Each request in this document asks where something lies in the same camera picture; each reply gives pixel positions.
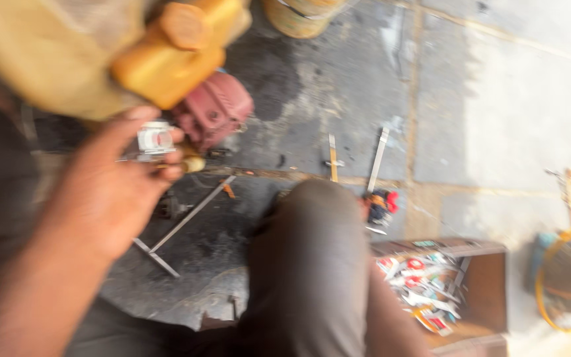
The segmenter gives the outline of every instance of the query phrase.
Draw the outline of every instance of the hand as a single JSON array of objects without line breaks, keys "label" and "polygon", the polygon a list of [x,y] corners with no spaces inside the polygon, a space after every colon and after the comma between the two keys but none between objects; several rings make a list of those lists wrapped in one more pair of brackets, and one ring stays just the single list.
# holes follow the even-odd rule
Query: hand
[{"label": "hand", "polygon": [[[179,151],[165,154],[169,167],[116,162],[141,125],[159,117],[153,107],[118,115],[78,150],[46,204],[35,236],[86,247],[113,261],[123,255],[149,221],[164,191],[181,175]],[[171,133],[175,142],[184,134]]]}]

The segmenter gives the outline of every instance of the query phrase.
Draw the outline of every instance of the bucket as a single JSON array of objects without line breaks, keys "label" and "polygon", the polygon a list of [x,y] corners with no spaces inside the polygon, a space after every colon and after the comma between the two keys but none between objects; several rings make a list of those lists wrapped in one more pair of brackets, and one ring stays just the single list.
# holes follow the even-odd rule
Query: bucket
[{"label": "bucket", "polygon": [[308,39],[320,35],[329,21],[347,7],[347,0],[262,0],[272,25],[282,34]]}]

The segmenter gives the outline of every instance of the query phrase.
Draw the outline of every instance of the yellow rope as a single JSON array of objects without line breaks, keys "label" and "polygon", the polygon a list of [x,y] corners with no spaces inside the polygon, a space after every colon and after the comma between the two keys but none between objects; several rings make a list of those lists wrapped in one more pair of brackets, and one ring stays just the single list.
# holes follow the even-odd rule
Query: yellow rope
[{"label": "yellow rope", "polygon": [[545,272],[544,272],[543,268],[544,268],[546,263],[548,263],[549,261],[552,260],[552,258],[554,258],[554,256],[559,252],[561,247],[569,241],[571,241],[571,228],[568,231],[562,232],[559,235],[559,239],[557,239],[548,248],[548,250],[546,250],[546,252],[543,256],[543,263],[541,264],[541,266],[537,270],[537,277],[536,277],[535,284],[534,284],[534,290],[535,290],[535,295],[537,298],[537,306],[539,307],[539,313],[541,313],[541,316],[543,317],[543,319],[548,324],[550,324],[550,326],[553,327],[554,329],[562,331],[562,332],[570,332],[571,333],[571,329],[563,329],[563,328],[557,326],[556,323],[554,323],[554,321],[552,321],[552,319],[548,315],[548,312],[546,311],[545,302],[543,301],[543,280],[545,278]]}]

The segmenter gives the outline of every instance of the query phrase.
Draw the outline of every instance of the red engine part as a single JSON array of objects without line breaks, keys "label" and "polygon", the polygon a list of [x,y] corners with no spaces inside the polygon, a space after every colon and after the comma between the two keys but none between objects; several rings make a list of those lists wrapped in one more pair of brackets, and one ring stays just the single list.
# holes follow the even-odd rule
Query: red engine part
[{"label": "red engine part", "polygon": [[171,112],[195,149],[204,152],[239,129],[253,110],[252,98],[237,78],[215,72]]}]

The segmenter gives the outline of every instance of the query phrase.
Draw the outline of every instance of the metal tool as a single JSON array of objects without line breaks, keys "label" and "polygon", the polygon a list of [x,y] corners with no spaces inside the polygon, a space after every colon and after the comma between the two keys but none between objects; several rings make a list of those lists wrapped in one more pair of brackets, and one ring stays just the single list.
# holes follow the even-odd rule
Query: metal tool
[{"label": "metal tool", "polygon": [[186,214],[193,207],[193,205],[180,203],[173,189],[168,189],[155,205],[154,215],[162,219],[178,220],[181,215]]},{"label": "metal tool", "polygon": [[336,142],[334,141],[334,135],[329,134],[329,163],[331,170],[331,180],[332,182],[338,182],[338,173],[336,169]]},{"label": "metal tool", "polygon": [[367,185],[367,193],[374,192],[376,179],[378,177],[378,170],[380,169],[380,162],[383,160],[383,152],[387,145],[387,137],[389,136],[389,128],[383,128],[383,133],[380,134],[380,141],[378,142],[378,150],[376,151],[376,158],[374,158],[374,167],[371,169],[371,176],[369,176],[369,184]]},{"label": "metal tool", "polygon": [[387,235],[387,232],[381,231],[380,229],[371,228],[371,227],[365,227],[365,228],[367,228],[368,230],[370,230],[370,231],[372,231],[372,232],[374,232],[374,233],[382,234],[382,235],[385,235],[385,236]]},{"label": "metal tool", "polygon": [[[326,166],[332,166],[332,163],[330,161],[326,161],[325,162]],[[334,165],[336,165],[336,167],[345,167],[345,161],[343,160],[337,160]]]},{"label": "metal tool", "polygon": [[140,250],[145,252],[148,256],[151,257],[151,259],[154,260],[154,262],[156,262],[158,265],[160,265],[164,270],[169,272],[175,278],[179,278],[178,272],[173,270],[173,268],[171,268],[171,266],[169,264],[167,264],[155,252],[160,247],[162,247],[163,244],[173,236],[173,234],[176,234],[191,218],[193,218],[195,215],[197,215],[197,213],[200,212],[202,210],[202,208],[204,208],[210,202],[210,200],[212,200],[215,196],[217,196],[217,194],[219,192],[221,192],[221,190],[223,190],[226,185],[233,182],[233,180],[235,180],[235,178],[236,178],[236,176],[230,175],[226,180],[224,180],[222,183],[220,183],[218,185],[218,187],[215,187],[215,189],[213,189],[210,192],[210,194],[208,196],[206,196],[206,198],[202,199],[202,201],[197,206],[195,206],[193,208],[193,210],[191,210],[191,212],[189,212],[188,215],[186,215],[186,217],[184,217],[184,219],[182,219],[178,224],[176,224],[175,227],[173,227],[163,237],[163,239],[160,239],[160,241],[158,241],[158,243],[156,243],[153,248],[147,247],[147,245],[138,238],[133,239],[134,243],[136,244],[136,247],[138,247]]}]

